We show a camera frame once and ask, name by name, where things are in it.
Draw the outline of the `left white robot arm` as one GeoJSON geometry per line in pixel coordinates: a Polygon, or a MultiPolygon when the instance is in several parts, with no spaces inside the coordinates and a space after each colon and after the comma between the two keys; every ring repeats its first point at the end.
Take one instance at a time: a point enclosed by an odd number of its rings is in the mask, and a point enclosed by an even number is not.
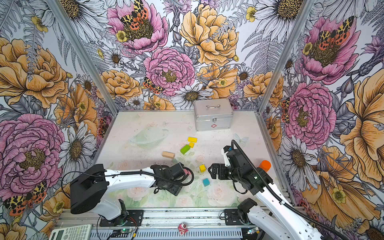
{"type": "Polygon", "coordinates": [[[183,187],[194,181],[194,173],[181,163],[171,167],[152,165],[150,167],[118,171],[107,170],[96,164],[70,183],[71,213],[79,215],[96,213],[109,221],[124,221],[128,218],[122,199],[113,199],[110,193],[134,188],[154,188],[157,193],[165,190],[178,196],[183,187]]]}

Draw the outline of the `natural wood block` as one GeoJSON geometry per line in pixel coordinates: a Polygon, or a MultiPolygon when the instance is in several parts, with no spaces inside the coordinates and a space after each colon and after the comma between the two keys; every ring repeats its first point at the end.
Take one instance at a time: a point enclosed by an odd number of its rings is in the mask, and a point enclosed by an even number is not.
{"type": "Polygon", "coordinates": [[[175,158],[175,154],[174,153],[170,153],[170,152],[162,152],[162,156],[164,158],[167,158],[167,159],[174,159],[175,158]]]}

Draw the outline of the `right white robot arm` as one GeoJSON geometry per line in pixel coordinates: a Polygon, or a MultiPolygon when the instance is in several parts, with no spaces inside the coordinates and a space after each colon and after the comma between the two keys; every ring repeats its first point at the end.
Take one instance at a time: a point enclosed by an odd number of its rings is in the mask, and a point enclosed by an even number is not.
{"type": "Polygon", "coordinates": [[[274,240],[323,240],[320,231],[311,226],[301,212],[287,202],[268,173],[257,168],[241,148],[226,146],[221,150],[222,164],[212,164],[208,171],[212,179],[239,183],[247,198],[235,214],[243,225],[254,225],[274,240]]]}

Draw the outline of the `green rectangular block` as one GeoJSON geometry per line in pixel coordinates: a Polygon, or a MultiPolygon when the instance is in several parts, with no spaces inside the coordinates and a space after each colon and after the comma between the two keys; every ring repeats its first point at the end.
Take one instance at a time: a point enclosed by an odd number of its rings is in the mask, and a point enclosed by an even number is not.
{"type": "Polygon", "coordinates": [[[180,149],[181,154],[185,155],[191,149],[190,145],[185,145],[180,149]]]}

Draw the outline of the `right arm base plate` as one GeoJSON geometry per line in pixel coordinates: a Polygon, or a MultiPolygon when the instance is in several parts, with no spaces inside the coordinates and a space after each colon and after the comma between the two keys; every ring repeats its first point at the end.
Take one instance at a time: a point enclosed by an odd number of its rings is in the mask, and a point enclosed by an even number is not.
{"type": "Polygon", "coordinates": [[[220,220],[225,221],[226,226],[259,227],[259,225],[252,223],[251,220],[247,218],[248,214],[250,213],[251,210],[243,212],[240,209],[224,209],[224,211],[220,214],[219,218],[220,220]]]}

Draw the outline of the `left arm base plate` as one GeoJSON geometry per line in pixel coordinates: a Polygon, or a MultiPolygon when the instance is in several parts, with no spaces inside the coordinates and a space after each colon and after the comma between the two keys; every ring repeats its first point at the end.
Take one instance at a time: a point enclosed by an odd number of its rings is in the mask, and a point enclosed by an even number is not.
{"type": "Polygon", "coordinates": [[[143,221],[144,210],[127,210],[127,215],[114,220],[100,220],[100,227],[140,227],[143,221]]]}

